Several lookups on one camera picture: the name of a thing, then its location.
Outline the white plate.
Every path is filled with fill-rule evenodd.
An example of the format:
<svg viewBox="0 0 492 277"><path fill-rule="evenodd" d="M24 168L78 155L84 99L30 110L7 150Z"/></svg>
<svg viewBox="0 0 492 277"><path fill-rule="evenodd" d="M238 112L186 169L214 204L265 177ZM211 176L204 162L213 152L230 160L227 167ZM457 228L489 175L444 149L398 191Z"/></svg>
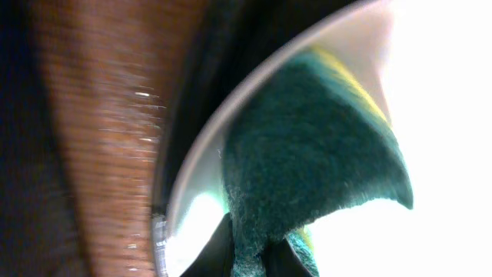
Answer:
<svg viewBox="0 0 492 277"><path fill-rule="evenodd" d="M354 1L294 36L227 95L194 139L164 211L152 206L159 276L181 276L228 212L221 152L231 120L290 57L337 57L392 124L412 210L387 200L306 227L322 276L491 274L491 3Z"/></svg>

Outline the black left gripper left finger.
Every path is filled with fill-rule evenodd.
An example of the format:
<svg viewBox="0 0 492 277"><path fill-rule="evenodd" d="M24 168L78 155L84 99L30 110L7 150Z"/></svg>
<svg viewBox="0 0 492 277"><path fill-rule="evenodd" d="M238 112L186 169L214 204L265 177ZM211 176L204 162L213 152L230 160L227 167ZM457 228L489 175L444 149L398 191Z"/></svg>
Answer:
<svg viewBox="0 0 492 277"><path fill-rule="evenodd" d="M231 217L227 213L181 277L230 277L233 264L234 238Z"/></svg>

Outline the green yellow sponge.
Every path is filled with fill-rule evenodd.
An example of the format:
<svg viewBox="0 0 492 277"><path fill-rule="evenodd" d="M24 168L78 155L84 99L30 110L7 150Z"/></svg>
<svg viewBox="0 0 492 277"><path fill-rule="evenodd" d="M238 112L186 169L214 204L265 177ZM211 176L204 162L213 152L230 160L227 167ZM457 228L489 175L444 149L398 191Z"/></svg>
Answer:
<svg viewBox="0 0 492 277"><path fill-rule="evenodd" d="M329 52L285 62L232 122L221 154L234 276L263 276L268 245L374 199L414 205L391 125Z"/></svg>

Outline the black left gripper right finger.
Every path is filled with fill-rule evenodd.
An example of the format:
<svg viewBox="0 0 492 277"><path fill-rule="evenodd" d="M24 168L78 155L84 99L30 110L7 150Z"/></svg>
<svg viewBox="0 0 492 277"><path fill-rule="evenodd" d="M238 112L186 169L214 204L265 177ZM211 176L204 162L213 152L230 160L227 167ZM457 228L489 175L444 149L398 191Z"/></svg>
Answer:
<svg viewBox="0 0 492 277"><path fill-rule="evenodd" d="M313 277L286 239L268 244L261 259L267 277Z"/></svg>

